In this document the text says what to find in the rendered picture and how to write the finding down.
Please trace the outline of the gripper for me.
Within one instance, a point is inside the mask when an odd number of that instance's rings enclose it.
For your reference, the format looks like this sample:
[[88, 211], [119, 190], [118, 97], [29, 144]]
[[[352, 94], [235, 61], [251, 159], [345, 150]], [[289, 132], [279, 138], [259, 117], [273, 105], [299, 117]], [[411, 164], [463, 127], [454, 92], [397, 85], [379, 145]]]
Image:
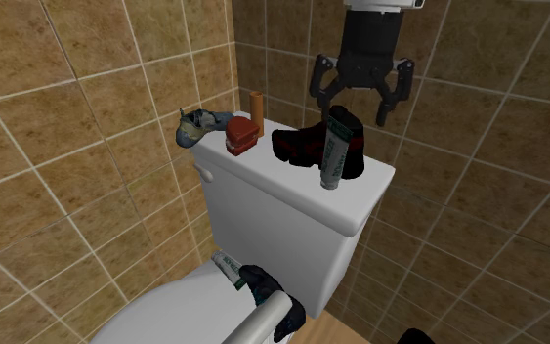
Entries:
[[[346, 12], [339, 56], [317, 55], [309, 86], [323, 120], [328, 119], [332, 99], [346, 87], [377, 90], [381, 101], [375, 122], [379, 127], [385, 125], [388, 114], [399, 102], [409, 99], [415, 62], [408, 58], [394, 61], [403, 16], [404, 12]], [[337, 76], [321, 88], [322, 78], [333, 68]], [[397, 73], [394, 90], [385, 80], [392, 69]]]

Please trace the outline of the orange cylinder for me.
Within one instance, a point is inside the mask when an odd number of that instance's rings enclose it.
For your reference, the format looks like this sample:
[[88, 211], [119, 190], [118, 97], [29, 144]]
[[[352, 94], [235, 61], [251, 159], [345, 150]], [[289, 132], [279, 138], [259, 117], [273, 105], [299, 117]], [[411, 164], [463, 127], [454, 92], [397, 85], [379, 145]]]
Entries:
[[264, 99], [263, 93], [252, 91], [250, 96], [250, 120], [257, 125], [259, 131], [257, 137], [264, 136]]

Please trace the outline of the black blue shoe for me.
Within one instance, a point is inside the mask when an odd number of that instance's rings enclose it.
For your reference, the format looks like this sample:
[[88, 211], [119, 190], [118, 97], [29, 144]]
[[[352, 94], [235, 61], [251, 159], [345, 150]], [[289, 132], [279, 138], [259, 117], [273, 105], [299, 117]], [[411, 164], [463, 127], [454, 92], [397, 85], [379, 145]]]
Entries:
[[[248, 284], [257, 306], [266, 302], [275, 291], [283, 290], [282, 286], [259, 266], [243, 265], [239, 269], [239, 275]], [[275, 328], [275, 343], [298, 331], [306, 323], [305, 308], [292, 295], [288, 294], [288, 297], [292, 307]]]

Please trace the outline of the white green toothpaste tube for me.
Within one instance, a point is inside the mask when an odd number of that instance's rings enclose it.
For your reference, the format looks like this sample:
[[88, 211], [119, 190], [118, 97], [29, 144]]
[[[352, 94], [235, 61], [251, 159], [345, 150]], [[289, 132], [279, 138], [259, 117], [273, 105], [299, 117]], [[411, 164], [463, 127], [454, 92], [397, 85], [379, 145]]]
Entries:
[[320, 185], [327, 190], [335, 190], [342, 177], [349, 144], [353, 131], [330, 115], [320, 165]]
[[215, 251], [211, 260], [219, 270], [227, 277], [236, 290], [241, 290], [246, 281], [240, 276], [239, 269], [241, 265], [223, 250]]

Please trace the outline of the grey blue shoe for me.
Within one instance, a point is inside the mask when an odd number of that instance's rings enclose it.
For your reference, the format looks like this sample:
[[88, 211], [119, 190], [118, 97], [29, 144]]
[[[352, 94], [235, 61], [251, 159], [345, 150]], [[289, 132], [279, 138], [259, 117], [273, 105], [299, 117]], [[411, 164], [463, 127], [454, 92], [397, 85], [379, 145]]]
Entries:
[[179, 147], [189, 149], [206, 134], [214, 131], [225, 131], [228, 122], [234, 118], [229, 112], [216, 112], [207, 109], [196, 109], [189, 113], [181, 111], [180, 124], [176, 130], [176, 143]]

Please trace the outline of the black red boot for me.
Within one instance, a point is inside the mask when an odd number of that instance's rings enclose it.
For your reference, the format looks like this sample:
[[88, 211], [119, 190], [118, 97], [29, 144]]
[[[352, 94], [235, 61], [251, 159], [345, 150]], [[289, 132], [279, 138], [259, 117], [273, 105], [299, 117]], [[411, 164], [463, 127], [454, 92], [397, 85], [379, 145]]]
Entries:
[[[364, 135], [360, 120], [345, 107], [334, 105], [329, 115], [353, 132], [341, 178], [356, 179], [364, 170]], [[299, 167], [320, 167], [323, 158], [327, 121], [300, 130], [274, 130], [271, 138], [275, 157]]]

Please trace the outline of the white toilet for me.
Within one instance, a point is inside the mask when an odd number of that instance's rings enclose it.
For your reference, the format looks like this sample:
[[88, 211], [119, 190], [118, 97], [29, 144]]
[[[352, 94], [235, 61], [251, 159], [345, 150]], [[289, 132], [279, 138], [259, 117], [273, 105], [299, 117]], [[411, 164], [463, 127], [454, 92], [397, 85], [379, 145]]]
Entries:
[[[212, 235], [226, 256], [263, 268], [316, 318], [345, 276], [395, 169], [366, 157], [359, 177], [326, 190], [316, 167], [275, 157], [271, 134], [279, 125], [264, 125], [265, 136], [239, 156], [227, 151], [223, 132], [207, 134], [191, 149]], [[249, 287], [235, 288], [207, 260], [132, 301], [90, 344], [286, 344], [274, 340], [280, 309], [248, 329], [256, 309]]]

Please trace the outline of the grey white roll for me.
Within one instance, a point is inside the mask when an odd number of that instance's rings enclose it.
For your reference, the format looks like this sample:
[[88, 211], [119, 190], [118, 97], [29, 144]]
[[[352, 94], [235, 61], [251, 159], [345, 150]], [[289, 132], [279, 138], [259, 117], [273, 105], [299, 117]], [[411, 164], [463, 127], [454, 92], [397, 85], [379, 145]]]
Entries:
[[222, 344], [263, 344], [292, 308], [289, 296], [275, 291], [263, 304], [253, 310]]

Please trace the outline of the black rounded object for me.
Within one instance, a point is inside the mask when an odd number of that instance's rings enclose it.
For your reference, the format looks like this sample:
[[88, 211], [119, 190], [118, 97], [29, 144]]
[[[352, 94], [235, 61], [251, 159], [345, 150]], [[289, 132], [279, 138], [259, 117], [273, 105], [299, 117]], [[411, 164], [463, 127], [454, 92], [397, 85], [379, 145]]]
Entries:
[[435, 344], [435, 342], [422, 330], [409, 328], [400, 337], [397, 344]]

